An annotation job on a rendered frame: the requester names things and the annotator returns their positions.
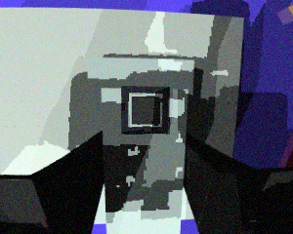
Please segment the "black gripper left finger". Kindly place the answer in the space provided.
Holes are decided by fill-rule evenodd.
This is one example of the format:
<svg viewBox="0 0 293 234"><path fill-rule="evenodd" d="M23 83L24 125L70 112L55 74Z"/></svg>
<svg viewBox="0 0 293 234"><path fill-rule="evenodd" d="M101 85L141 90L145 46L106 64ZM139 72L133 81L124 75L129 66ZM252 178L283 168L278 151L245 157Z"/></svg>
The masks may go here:
<svg viewBox="0 0 293 234"><path fill-rule="evenodd" d="M31 175L0 175L0 222L39 234L92 234L105 185L103 130Z"/></svg>

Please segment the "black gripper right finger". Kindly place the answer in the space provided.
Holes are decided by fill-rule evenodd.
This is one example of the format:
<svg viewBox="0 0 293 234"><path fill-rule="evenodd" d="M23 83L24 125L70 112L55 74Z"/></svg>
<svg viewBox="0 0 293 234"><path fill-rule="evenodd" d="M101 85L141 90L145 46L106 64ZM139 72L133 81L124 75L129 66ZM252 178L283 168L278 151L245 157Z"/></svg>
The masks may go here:
<svg viewBox="0 0 293 234"><path fill-rule="evenodd" d="M183 188L199 234L251 234L270 199L293 195L293 167L251 168L187 133Z"/></svg>

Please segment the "white rectangular floor panel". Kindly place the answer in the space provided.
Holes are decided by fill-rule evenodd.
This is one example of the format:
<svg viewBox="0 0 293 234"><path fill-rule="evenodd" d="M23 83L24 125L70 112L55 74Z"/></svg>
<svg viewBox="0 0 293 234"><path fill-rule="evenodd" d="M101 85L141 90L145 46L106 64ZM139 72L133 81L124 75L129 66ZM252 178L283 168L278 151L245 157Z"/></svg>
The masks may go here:
<svg viewBox="0 0 293 234"><path fill-rule="evenodd" d="M191 136L232 158L244 18L0 8L0 175L31 175L86 142L87 58L194 60Z"/></svg>

